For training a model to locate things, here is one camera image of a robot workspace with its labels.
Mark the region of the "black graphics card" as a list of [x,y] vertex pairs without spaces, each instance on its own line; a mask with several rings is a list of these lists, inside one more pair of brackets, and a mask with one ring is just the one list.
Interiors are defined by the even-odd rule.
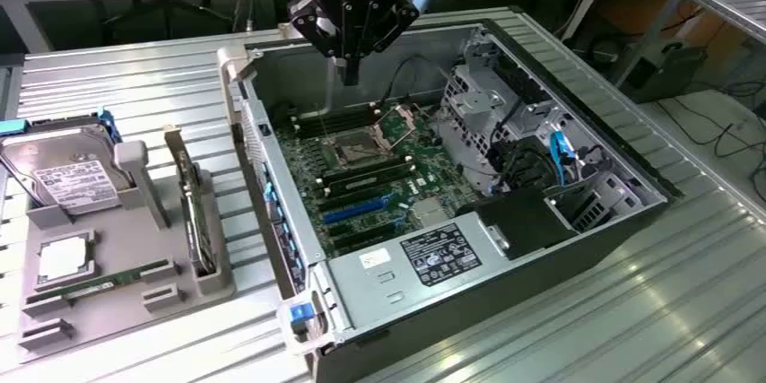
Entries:
[[197,275],[205,276],[217,271],[217,262],[203,207],[203,182],[183,142],[181,128],[175,125],[167,125],[163,131],[166,144],[178,169],[181,206],[191,267]]

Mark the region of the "black RAM slot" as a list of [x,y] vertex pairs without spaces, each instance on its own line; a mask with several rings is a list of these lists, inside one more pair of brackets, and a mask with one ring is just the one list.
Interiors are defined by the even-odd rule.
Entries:
[[378,109],[346,110],[311,118],[297,118],[293,128],[299,139],[310,139],[372,126],[380,117]]

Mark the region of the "metal socket cover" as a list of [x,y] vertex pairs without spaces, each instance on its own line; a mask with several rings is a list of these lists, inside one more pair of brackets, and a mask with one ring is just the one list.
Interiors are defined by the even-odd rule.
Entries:
[[412,110],[397,105],[373,125],[373,137],[385,150],[393,151],[416,130]]

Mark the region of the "silver disk bay cage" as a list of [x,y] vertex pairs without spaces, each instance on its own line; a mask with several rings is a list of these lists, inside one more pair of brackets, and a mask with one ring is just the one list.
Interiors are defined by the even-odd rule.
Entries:
[[557,109],[550,99],[525,101],[492,67],[456,66],[436,131],[481,193],[558,183],[546,129]]

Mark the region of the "CPU socket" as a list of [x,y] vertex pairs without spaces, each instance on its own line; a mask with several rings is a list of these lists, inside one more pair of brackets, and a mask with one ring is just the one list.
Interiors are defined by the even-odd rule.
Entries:
[[337,135],[327,140],[327,145],[341,164],[356,164],[378,156],[378,144],[369,132]]

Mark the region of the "green motherboard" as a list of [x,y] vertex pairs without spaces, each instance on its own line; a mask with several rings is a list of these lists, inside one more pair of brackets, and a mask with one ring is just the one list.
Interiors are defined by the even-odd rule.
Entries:
[[[340,257],[357,251],[342,252],[337,250],[333,246],[333,241],[337,238],[368,230],[380,224],[401,221],[398,234],[390,239],[425,228],[413,216],[412,208],[416,202],[430,197],[438,198],[452,218],[458,209],[465,204],[476,201],[481,196],[464,175],[460,165],[448,153],[442,137],[436,131],[437,119],[434,115],[413,105],[401,103],[381,104],[372,102],[365,106],[352,107],[340,111],[378,109],[382,117],[397,105],[402,105],[412,110],[417,130],[393,151],[385,150],[378,145],[378,156],[356,164],[340,163],[327,145],[327,140],[337,135],[346,135],[354,132],[369,132],[373,137],[373,125],[377,122],[372,126],[310,139],[298,138],[293,128],[293,121],[297,118],[311,118],[315,116],[294,114],[277,128],[277,137],[297,183],[299,196],[307,209],[310,224],[317,232],[319,244],[327,257]],[[416,165],[416,171],[409,177],[376,187],[366,187],[348,195],[333,197],[325,195],[323,188],[329,182],[402,164]],[[323,216],[327,213],[346,209],[382,196],[390,197],[389,206],[385,209],[360,215],[342,222],[323,223]]]

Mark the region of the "dark RAM stick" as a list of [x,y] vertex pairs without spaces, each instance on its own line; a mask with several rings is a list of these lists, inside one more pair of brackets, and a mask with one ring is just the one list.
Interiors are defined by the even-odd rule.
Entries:
[[406,178],[414,171],[414,164],[402,164],[382,170],[362,173],[350,178],[338,179],[327,183],[327,186],[323,188],[325,195],[329,197],[348,195],[366,187],[376,187]]

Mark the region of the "silver chipset heatsink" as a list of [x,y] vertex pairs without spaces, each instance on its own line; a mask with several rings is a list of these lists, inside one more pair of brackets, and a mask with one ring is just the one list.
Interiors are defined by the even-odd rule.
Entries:
[[422,227],[433,226],[450,219],[448,210],[436,197],[424,199],[413,204],[412,208],[416,221]]

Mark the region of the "black expansion slot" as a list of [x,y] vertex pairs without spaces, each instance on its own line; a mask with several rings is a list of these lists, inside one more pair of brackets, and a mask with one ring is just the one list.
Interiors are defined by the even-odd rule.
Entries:
[[342,252],[352,252],[390,239],[398,234],[401,221],[393,221],[378,226],[348,234],[333,241],[333,246]]

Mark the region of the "black fan shroud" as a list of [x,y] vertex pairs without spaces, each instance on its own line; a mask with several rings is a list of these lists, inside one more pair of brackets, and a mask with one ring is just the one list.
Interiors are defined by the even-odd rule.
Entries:
[[470,202],[458,209],[457,215],[472,212],[480,215],[488,227],[500,231],[509,259],[553,247],[578,235],[546,204],[542,191],[534,187]]

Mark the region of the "silver hard disk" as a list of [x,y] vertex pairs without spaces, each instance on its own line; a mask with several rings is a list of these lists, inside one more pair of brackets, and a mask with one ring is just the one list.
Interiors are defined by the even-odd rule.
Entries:
[[71,215],[121,204],[119,193],[134,180],[114,159],[117,141],[98,120],[34,125],[0,137],[5,165],[37,206],[61,206]]

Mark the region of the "small silver disk bay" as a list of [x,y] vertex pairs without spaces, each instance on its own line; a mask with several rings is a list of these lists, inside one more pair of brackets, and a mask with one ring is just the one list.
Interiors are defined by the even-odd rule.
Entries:
[[588,232],[616,218],[645,208],[640,196],[610,171],[588,179],[552,187],[546,198],[574,231]]

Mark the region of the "blue disk caddy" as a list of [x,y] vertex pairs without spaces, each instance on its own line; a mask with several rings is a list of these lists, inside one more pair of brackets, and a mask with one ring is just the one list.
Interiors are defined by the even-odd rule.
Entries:
[[78,126],[102,126],[115,143],[122,142],[122,135],[117,127],[114,115],[109,109],[99,108],[90,114],[66,118],[47,118],[30,121],[17,118],[0,121],[0,137],[59,131]]

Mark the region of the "metal slat side table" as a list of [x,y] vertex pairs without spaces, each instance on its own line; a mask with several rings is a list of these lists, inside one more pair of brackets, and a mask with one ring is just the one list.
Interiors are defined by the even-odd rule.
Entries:
[[[622,58],[610,75],[610,82],[620,87],[636,67],[648,45],[658,38],[668,20],[684,0],[668,0],[652,25],[638,40],[633,50]],[[715,13],[728,24],[743,30],[752,38],[766,45],[766,0],[690,0],[702,12]]]

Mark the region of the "silver power supply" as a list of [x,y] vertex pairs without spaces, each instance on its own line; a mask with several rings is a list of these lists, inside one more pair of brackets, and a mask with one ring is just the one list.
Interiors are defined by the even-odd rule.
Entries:
[[365,333],[490,281],[512,268],[508,242],[476,212],[330,262],[350,328]]

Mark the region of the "black open PC case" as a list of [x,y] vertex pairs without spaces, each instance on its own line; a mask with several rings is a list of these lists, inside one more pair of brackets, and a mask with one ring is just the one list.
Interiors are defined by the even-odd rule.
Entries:
[[[238,156],[282,294],[275,316],[286,349],[307,362],[317,383],[366,377],[582,274],[678,198],[678,190],[576,96],[541,54],[494,20],[417,27],[365,63],[353,87],[344,85],[333,62],[302,41],[221,48],[218,64]],[[510,259],[510,270],[490,281],[392,324],[358,333],[350,328],[332,278],[330,262],[338,257],[327,257],[319,244],[277,128],[294,114],[317,116],[372,102],[413,105],[438,120],[458,65],[492,67],[525,101],[550,99],[558,106],[546,126],[558,183],[534,188],[565,225],[572,228],[552,207],[546,191],[598,172],[610,171],[622,179],[645,208],[592,231],[576,231],[576,237],[553,247]],[[317,316],[293,326],[290,307],[305,302],[314,305]]]

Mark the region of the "blue case latch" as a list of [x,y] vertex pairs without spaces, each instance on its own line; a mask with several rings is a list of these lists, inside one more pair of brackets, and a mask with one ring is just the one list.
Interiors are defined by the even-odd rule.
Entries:
[[305,325],[317,316],[317,310],[310,302],[299,303],[290,307],[290,324]]

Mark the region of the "silver CPU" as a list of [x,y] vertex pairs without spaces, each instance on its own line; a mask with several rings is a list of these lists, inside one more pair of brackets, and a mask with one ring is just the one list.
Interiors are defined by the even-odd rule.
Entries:
[[39,283],[87,271],[90,240],[85,235],[66,237],[41,245]]

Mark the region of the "green RAM stick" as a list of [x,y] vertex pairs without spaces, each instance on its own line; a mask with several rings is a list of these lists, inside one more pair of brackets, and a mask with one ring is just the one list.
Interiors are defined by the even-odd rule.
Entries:
[[167,259],[161,259],[153,261],[145,265],[135,268],[121,271],[115,274],[109,274],[99,276],[94,279],[86,280],[83,282],[73,283],[65,287],[54,288],[43,293],[34,294],[26,298],[26,305],[33,305],[42,303],[50,298],[62,296],[66,300],[75,300],[78,298],[85,298],[94,294],[107,292],[110,290],[118,289],[133,283],[143,281],[142,273],[150,270],[159,269],[161,267],[170,265],[171,261]]

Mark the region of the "grey parts rack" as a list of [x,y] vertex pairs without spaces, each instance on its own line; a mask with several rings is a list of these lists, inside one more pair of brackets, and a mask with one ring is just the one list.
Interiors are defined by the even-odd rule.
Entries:
[[[67,214],[61,206],[27,211],[30,229],[15,341],[23,362],[189,312],[235,292],[211,173],[193,162],[203,182],[203,207],[217,262],[213,274],[199,276],[193,269],[178,169],[169,178],[142,178],[139,187],[121,192],[121,204],[111,209],[81,215]],[[39,283],[41,245],[78,235],[90,240],[87,271]],[[142,273],[142,282],[75,300],[59,296],[25,304],[34,294],[161,259],[171,264]]]

